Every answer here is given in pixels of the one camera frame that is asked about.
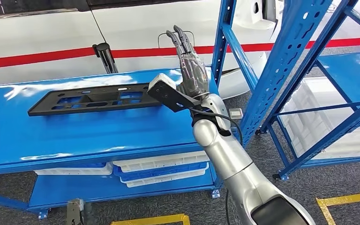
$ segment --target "robotic hand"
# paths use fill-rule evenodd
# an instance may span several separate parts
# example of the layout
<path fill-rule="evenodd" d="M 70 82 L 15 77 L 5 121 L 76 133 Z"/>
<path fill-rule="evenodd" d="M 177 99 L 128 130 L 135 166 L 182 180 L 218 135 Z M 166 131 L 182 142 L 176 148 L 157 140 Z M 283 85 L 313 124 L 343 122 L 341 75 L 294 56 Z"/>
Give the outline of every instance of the robotic hand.
<path fill-rule="evenodd" d="M 186 34 L 176 25 L 174 30 L 179 38 L 170 31 L 166 34 L 176 47 L 183 82 L 176 87 L 160 74 L 150 83 L 148 94 L 174 112 L 190 110 L 194 137 L 229 189 L 242 224 L 314 225 L 309 213 L 260 172 L 232 135 L 223 100 L 209 93 L 204 63 Z"/>

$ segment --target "blue plastic crate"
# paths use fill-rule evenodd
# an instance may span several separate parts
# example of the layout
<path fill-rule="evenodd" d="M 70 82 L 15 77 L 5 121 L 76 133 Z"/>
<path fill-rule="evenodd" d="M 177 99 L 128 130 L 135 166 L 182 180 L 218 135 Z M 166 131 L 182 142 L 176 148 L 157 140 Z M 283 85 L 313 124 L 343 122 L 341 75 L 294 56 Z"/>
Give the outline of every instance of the blue plastic crate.
<path fill-rule="evenodd" d="M 119 166 L 114 165 L 113 173 L 121 178 L 122 182 L 127 182 L 131 180 L 141 180 L 150 177 L 164 176 L 174 173 L 183 173 L 193 170 L 201 170 L 208 168 L 207 162 L 201 163 L 191 163 L 184 165 L 175 165 L 170 167 L 141 170 L 134 172 L 122 172 Z"/>

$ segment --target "yellow floor marking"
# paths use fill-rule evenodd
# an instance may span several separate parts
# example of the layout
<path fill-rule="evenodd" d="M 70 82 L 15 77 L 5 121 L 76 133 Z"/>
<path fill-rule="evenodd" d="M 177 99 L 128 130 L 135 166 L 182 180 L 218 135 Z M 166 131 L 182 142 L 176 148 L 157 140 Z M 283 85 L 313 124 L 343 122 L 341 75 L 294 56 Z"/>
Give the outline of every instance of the yellow floor marking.
<path fill-rule="evenodd" d="M 328 222 L 328 225 L 336 225 L 335 220 L 333 219 L 332 215 L 329 212 L 328 206 L 360 202 L 360 194 L 345 195 L 340 197 L 324 198 L 324 199 L 316 198 L 316 200 L 319 205 L 319 208 L 321 208 L 321 211 L 325 216 L 326 221 Z"/>
<path fill-rule="evenodd" d="M 183 225 L 190 225 L 190 218 L 185 214 L 176 214 L 170 216 L 150 217 L 143 219 L 132 219 L 112 222 L 111 225 L 160 225 L 176 222 L 183 222 Z"/>

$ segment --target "plastic storage bin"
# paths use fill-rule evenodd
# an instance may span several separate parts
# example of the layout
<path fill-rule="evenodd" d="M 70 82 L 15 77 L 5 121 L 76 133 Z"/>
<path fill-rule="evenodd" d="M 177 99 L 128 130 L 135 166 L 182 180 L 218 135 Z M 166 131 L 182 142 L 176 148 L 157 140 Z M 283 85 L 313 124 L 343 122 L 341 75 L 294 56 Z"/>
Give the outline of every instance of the plastic storage bin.
<path fill-rule="evenodd" d="M 184 165 L 207 161 L 209 161 L 209 158 L 204 151 L 194 151 L 181 154 L 114 161 L 112 163 L 114 165 L 120 166 L 122 172 L 128 173 L 140 170 L 162 168 L 166 166 Z"/>
<path fill-rule="evenodd" d="M 113 172 L 113 164 L 77 164 L 62 168 L 35 170 L 38 175 L 110 175 Z"/>
<path fill-rule="evenodd" d="M 304 78 L 281 112 L 345 104 L 326 77 Z M 281 115 L 297 157 L 310 149 L 353 113 L 352 108 Z M 344 135 L 313 159 L 360 157 L 360 127 Z"/>
<path fill-rule="evenodd" d="M 208 162 L 162 167 L 137 172 L 123 172 L 121 168 L 114 166 L 113 173 L 119 176 L 120 181 L 125 183 L 128 188 L 132 188 L 204 175 L 208 168 Z"/>

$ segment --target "car door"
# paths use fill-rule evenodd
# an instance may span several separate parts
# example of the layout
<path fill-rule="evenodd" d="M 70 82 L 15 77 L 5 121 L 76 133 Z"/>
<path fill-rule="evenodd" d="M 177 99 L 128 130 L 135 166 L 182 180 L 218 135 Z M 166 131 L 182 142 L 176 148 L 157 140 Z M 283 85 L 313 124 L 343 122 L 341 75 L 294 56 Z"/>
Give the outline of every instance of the car door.
<path fill-rule="evenodd" d="M 0 0 L 0 84 L 105 73 L 91 48 L 104 40 L 77 2 Z"/>

